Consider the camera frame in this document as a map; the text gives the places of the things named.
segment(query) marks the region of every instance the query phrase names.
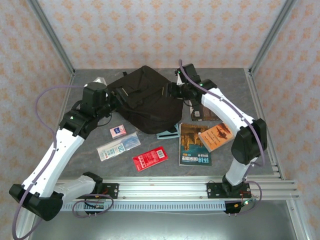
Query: red card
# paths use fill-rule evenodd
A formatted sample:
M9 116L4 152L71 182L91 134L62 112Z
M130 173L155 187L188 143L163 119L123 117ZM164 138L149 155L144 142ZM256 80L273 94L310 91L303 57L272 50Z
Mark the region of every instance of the red card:
M133 158L133 163L138 172L168 160L168 155L163 146L147 151Z

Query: book cover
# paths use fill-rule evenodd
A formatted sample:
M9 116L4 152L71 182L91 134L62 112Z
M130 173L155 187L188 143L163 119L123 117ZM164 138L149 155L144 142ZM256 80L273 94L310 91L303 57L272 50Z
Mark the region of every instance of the book cover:
M231 129L223 122L199 134L199 139L210 153L234 138Z
M198 103L196 100L189 100L190 114L192 121L216 121L220 118L209 108Z
M208 126L180 124L179 165L211 166L211 154L199 139L199 133L208 130Z

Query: gray mat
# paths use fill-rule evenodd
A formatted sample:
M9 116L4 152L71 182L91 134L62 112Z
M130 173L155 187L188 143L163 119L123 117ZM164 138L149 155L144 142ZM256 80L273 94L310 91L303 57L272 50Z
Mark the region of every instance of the gray mat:
M157 69L160 74L175 82L177 79L174 70L174 68ZM134 69L77 70L73 84L83 86L94 81L97 77L103 77L108 84L121 78L124 71L129 74ZM223 94L242 111L253 118L257 118L246 75L242 68L199 68L197 72L202 80L211 79L215 82ZM72 105L81 98L82 89L72 89L67 100L66 111L69 111ZM107 121L108 119L103 119L99 124ZM183 107L181 122L208 125L210 127L219 123L219 121L191 121L190 109L187 106ZM128 134L137 132L141 145L101 162L97 147L112 141L109 129L121 124L124 125ZM211 153L212 166L179 166L178 138L158 140L156 135L148 135L141 132L115 112L112 114L112 120L108 125L99 127L91 132L83 145L72 156L61 176L78 177L86 171L93 172L101 177L223 176L228 171L233 159L231 145L232 142L229 142ZM159 146L164 147L169 159L137 172L132 158ZM250 171L251 175L273 173L267 152L265 152L265 159L265 167L252 169Z

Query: patterned wallpaper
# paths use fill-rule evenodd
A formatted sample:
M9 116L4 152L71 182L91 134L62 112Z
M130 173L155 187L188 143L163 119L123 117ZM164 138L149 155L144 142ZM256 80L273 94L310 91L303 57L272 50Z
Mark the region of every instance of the patterned wallpaper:
M76 69L248 68L285 0L39 0Z
M288 179L320 236L320 1L300 0L254 80Z
M42 90L68 84L69 73L26 0L0 1L0 236L11 239L17 203L9 195L39 163L51 136L37 121L34 102ZM65 91L40 100L40 116L54 126Z

